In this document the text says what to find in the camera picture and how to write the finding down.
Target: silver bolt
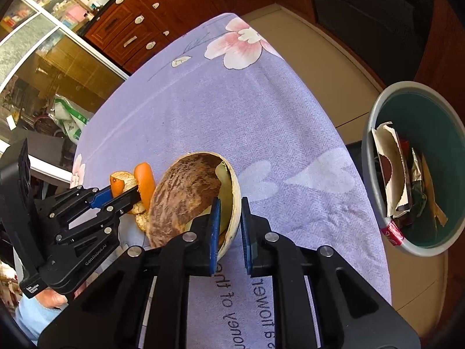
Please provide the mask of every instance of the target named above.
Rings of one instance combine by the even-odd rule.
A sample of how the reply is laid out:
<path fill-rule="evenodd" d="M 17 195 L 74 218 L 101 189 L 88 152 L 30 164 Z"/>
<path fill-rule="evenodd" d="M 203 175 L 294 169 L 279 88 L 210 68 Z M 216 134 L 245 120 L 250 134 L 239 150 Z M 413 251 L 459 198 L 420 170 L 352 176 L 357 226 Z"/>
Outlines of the silver bolt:
<path fill-rule="evenodd" d="M 139 257 L 141 253 L 142 253 L 142 248 L 138 247 L 137 245 L 134 245 L 133 247 L 130 247 L 127 250 L 127 255 L 129 257 Z"/>
<path fill-rule="evenodd" d="M 325 257 L 331 257 L 334 254 L 334 249 L 325 245 L 320 248 L 320 254 Z"/>
<path fill-rule="evenodd" d="M 278 241 L 280 236 L 276 232 L 268 232 L 265 236 L 264 239 L 267 241 L 275 242 Z"/>
<path fill-rule="evenodd" d="M 186 233 L 184 233 L 184 235 L 182 235 L 182 240 L 187 241 L 189 243 L 194 241 L 195 239 L 197 239 L 197 234 L 192 231 L 187 231 Z"/>

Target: purple tablecloth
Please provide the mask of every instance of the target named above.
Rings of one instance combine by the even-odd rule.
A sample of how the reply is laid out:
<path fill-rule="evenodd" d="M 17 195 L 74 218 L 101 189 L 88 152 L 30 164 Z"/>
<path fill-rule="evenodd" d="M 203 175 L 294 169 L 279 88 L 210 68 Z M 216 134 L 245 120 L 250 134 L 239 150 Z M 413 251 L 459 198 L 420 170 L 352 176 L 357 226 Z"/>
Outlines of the purple tablecloth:
<path fill-rule="evenodd" d="M 252 213 L 274 231 L 299 246 L 333 246 L 391 301 L 380 232 L 341 138 L 291 67 L 233 14 L 148 61 L 95 114 L 77 148 L 84 186 L 99 188 L 112 172 L 142 161 L 160 180 L 178 156 L 194 151 L 226 157 Z M 119 233 L 121 245 L 148 246 L 131 216 Z M 271 281 L 247 277 L 240 237 L 217 270 L 191 280 L 188 347 L 274 347 L 273 315 L 265 318 L 273 312 Z"/>

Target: white heart print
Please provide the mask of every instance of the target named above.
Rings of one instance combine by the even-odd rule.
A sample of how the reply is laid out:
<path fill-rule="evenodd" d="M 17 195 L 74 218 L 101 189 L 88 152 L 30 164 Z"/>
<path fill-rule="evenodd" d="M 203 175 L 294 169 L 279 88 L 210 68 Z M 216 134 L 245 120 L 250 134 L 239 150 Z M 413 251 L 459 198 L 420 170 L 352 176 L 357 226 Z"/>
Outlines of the white heart print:
<path fill-rule="evenodd" d="M 355 179 L 343 168 L 352 159 L 345 148 L 329 150 L 314 160 L 307 168 L 285 181 L 327 193 L 347 193 L 355 186 Z"/>
<path fill-rule="evenodd" d="M 278 185 L 274 182 L 264 181 L 271 171 L 268 160 L 260 160 L 249 165 L 238 176 L 240 193 L 247 197 L 249 202 L 264 200 L 278 192 Z"/>

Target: tile floor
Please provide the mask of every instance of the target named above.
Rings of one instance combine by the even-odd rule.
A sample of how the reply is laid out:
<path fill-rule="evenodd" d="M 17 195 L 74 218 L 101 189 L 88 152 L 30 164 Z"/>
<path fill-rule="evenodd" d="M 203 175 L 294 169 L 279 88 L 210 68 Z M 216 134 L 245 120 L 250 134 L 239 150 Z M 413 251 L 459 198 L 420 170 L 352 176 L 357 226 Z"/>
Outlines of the tile floor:
<path fill-rule="evenodd" d="M 362 139 L 368 112 L 380 87 L 343 49 L 317 28 L 278 5 L 243 19 L 282 55 L 325 109 L 343 141 Z M 392 305 L 425 336 L 442 309 L 447 254 L 420 258 L 404 254 L 384 240 L 391 275 Z"/>

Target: red label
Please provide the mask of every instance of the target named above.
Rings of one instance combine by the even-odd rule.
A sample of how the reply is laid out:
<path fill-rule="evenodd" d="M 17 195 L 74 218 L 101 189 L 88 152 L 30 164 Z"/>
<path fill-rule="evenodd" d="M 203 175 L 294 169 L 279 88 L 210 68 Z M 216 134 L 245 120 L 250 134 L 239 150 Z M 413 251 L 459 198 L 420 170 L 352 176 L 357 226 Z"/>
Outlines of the red label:
<path fill-rule="evenodd" d="M 393 220 L 389 223 L 389 226 L 381 228 L 381 232 L 388 238 L 392 245 L 401 245 L 405 238 Z"/>

